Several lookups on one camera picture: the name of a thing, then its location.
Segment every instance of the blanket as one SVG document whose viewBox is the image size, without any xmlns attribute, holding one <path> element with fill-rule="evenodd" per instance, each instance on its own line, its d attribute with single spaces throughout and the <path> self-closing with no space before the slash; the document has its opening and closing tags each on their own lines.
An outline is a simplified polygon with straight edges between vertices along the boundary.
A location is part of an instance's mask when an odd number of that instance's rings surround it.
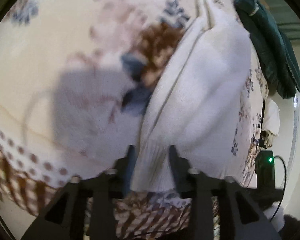
<svg viewBox="0 0 300 240">
<path fill-rule="evenodd" d="M 237 18 L 233 0 L 212 1 Z M 95 177 L 139 146 L 143 115 L 196 12 L 196 0 L 18 0 L 0 23 L 0 191 L 37 215 L 73 175 Z M 252 49 L 225 153 L 242 185 L 266 96 Z M 174 190 L 131 192 L 116 202 L 117 235 L 174 232 L 190 208 Z"/>
<path fill-rule="evenodd" d="M 241 180 L 240 162 L 232 164 L 230 148 L 250 69 L 249 33 L 211 0 L 198 8 L 201 15 L 168 62 L 148 106 L 132 181 L 135 191 L 175 187 L 168 155 L 172 144 L 208 176 Z"/>
</svg>

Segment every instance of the black device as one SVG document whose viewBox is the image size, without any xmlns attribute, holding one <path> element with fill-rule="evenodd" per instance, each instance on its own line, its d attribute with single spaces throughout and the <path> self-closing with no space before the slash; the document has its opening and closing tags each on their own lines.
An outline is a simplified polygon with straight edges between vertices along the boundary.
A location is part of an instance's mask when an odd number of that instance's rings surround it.
<svg viewBox="0 0 300 240">
<path fill-rule="evenodd" d="M 34 220 L 21 240 L 82 240 L 88 197 L 93 197 L 90 220 L 91 240 L 117 240 L 113 198 L 123 198 L 130 186 L 135 148 L 125 158 L 98 177 L 80 180 L 73 177 L 60 189 Z M 192 198 L 187 240 L 213 239 L 212 196 L 218 197 L 221 240 L 280 240 L 258 203 L 279 201 L 282 190 L 269 190 L 266 196 L 257 189 L 241 188 L 232 177 L 215 179 L 191 168 L 174 146 L 169 150 L 170 166 L 181 198 Z"/>
<path fill-rule="evenodd" d="M 274 188 L 274 156 L 270 150 L 261 150 L 255 158 L 257 174 L 257 185 L 260 190 L 271 190 Z"/>
</svg>

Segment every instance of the floral pattern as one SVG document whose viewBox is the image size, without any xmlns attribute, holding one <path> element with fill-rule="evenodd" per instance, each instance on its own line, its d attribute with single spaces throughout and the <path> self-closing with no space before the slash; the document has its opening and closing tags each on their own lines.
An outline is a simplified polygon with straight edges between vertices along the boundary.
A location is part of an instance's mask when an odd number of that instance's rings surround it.
<svg viewBox="0 0 300 240">
<path fill-rule="evenodd" d="M 248 92 L 248 98 L 250 98 L 250 91 L 253 92 L 253 82 L 251 81 L 252 77 L 252 70 L 250 69 L 250 76 L 246 80 L 246 89 Z"/>
<path fill-rule="evenodd" d="M 36 0 L 18 0 L 7 12 L 3 21 L 10 20 L 19 25 L 28 25 L 32 17 L 38 14 L 38 2 Z"/>
<path fill-rule="evenodd" d="M 189 19 L 177 0 L 168 0 L 160 23 L 142 30 L 129 52 L 121 56 L 123 69 L 138 84 L 124 95 L 122 112 L 145 114 L 152 92 L 185 33 Z"/>
</svg>

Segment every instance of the metal bolt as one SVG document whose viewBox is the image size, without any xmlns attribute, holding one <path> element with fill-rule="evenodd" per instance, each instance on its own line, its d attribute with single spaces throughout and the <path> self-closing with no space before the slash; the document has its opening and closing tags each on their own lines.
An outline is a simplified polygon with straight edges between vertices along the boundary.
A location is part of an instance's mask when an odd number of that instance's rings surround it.
<svg viewBox="0 0 300 240">
<path fill-rule="evenodd" d="M 117 172 L 118 172 L 118 170 L 116 170 L 116 169 L 107 169 L 106 170 L 107 175 L 115 175 L 115 174 L 117 174 Z"/>
<path fill-rule="evenodd" d="M 78 176 L 73 176 L 70 180 L 71 183 L 73 184 L 78 184 L 80 182 L 81 178 Z"/>
<path fill-rule="evenodd" d="M 190 168 L 190 169 L 188 169 L 188 173 L 192 174 L 192 175 L 198 175 L 200 173 L 200 171 L 196 168 Z"/>
</svg>

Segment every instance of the white cloth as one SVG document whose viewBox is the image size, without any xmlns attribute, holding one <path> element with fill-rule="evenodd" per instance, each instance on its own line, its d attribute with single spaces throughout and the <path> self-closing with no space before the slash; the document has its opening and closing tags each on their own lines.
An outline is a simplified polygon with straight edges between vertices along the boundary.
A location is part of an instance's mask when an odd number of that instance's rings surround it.
<svg viewBox="0 0 300 240">
<path fill-rule="evenodd" d="M 198 7 L 199 17 L 171 57 L 147 108 L 134 191 L 174 188 L 167 158 L 171 144 L 208 176 L 239 176 L 230 149 L 250 68 L 249 34 L 212 1 Z"/>
<path fill-rule="evenodd" d="M 262 131 L 270 131 L 274 136 L 279 135 L 280 116 L 279 107 L 271 99 L 267 98 L 265 102 L 265 114 L 263 117 Z"/>
<path fill-rule="evenodd" d="M 273 204 L 272 207 L 265 210 L 263 213 L 268 219 L 271 219 L 275 211 L 277 210 L 278 203 Z M 273 220 L 271 221 L 274 229 L 279 232 L 283 226 L 284 226 L 284 213 L 283 213 L 283 207 L 281 206 L 278 209 L 277 214 L 274 216 Z"/>
<path fill-rule="evenodd" d="M 166 9 L 173 1 L 179 6 L 170 17 Z M 237 17 L 233 0 L 213 1 Z M 27 2 L 38 14 L 22 24 L 26 12 L 20 10 L 28 9 Z M 188 29 L 197 17 L 195 0 L 19 0 L 0 23 L 0 149 L 11 167 L 23 177 L 27 172 L 29 183 L 58 188 L 72 175 L 97 176 L 129 144 L 140 145 L 143 116 L 121 111 L 123 97 L 137 85 L 122 55 L 140 31 L 162 20 L 178 26 L 179 12 L 182 21 L 190 18 Z M 250 70 L 229 153 L 240 182 L 249 181 L 254 170 L 267 91 L 254 49 Z"/>
<path fill-rule="evenodd" d="M 279 135 L 279 128 L 279 107 L 271 98 L 267 98 L 262 124 L 262 130 L 266 131 L 266 138 L 264 142 L 266 148 L 272 147 L 274 138 Z"/>
</svg>

